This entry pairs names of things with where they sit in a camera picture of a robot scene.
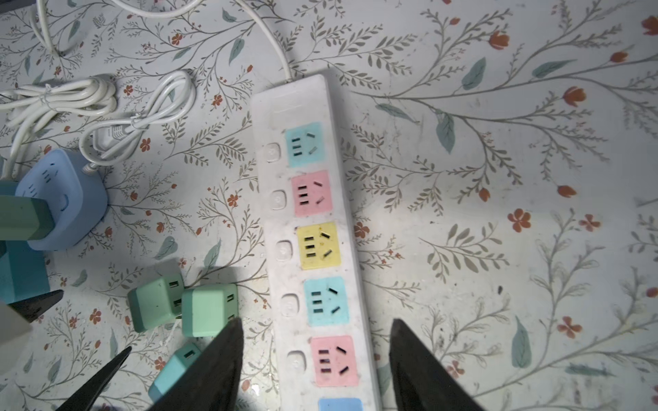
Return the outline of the teal power strip with USB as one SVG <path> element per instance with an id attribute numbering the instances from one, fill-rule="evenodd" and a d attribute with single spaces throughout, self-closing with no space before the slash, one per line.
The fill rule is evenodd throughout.
<path id="1" fill-rule="evenodd" d="M 29 197 L 18 195 L 17 186 L 16 182 L 2 181 L 1 196 Z M 44 255 L 29 242 L 1 240 L 1 301 L 6 304 L 51 291 Z"/>

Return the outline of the teal plug cube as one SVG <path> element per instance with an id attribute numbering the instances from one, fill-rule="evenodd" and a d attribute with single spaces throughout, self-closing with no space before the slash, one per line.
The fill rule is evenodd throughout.
<path id="1" fill-rule="evenodd" d="M 165 364 L 148 390 L 153 402 L 159 401 L 194 364 L 202 352 L 195 343 L 187 343 L 178 349 Z"/>

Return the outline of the white long power strip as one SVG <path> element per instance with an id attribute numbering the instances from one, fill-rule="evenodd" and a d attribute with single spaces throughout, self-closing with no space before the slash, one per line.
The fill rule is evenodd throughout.
<path id="1" fill-rule="evenodd" d="M 256 94 L 252 114 L 281 409 L 379 410 L 327 79 Z"/>

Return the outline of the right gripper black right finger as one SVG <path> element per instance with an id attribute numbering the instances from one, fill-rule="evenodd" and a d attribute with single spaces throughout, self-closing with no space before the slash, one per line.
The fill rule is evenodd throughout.
<path id="1" fill-rule="evenodd" d="M 392 322 L 389 364 L 399 410 L 483 410 L 401 319 Z"/>

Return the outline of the blue square socket cube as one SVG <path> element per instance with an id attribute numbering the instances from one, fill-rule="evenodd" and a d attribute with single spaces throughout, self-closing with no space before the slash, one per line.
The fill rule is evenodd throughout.
<path id="1" fill-rule="evenodd" d="M 15 195 L 44 200 L 54 229 L 46 237 L 27 242 L 36 251 L 61 251 L 75 246 L 104 217 L 106 188 L 99 173 L 83 172 L 80 153 L 65 149 L 48 152 L 19 181 Z"/>

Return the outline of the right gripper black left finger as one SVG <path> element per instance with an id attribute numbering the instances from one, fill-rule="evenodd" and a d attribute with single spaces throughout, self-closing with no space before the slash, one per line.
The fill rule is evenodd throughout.
<path id="1" fill-rule="evenodd" d="M 152 410 L 234 410 L 243 366 L 243 324 L 231 320 Z"/>

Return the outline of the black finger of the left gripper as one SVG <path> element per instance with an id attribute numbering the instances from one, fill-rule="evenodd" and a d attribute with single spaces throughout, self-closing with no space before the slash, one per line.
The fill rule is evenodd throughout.
<path id="1" fill-rule="evenodd" d="M 24 320 L 27 320 L 28 323 L 33 323 L 50 308 L 57 305 L 63 299 L 63 294 L 64 291 L 59 289 L 10 303 L 9 307 L 21 315 Z"/>
<path id="2" fill-rule="evenodd" d="M 90 378 L 87 383 L 82 385 L 79 390 L 66 400 L 58 408 L 58 411 L 91 410 L 99 395 L 120 370 L 121 366 L 123 366 L 123 363 L 125 363 L 131 352 L 132 347 L 128 346 L 117 354 L 108 364 L 101 368 L 96 375 Z"/>

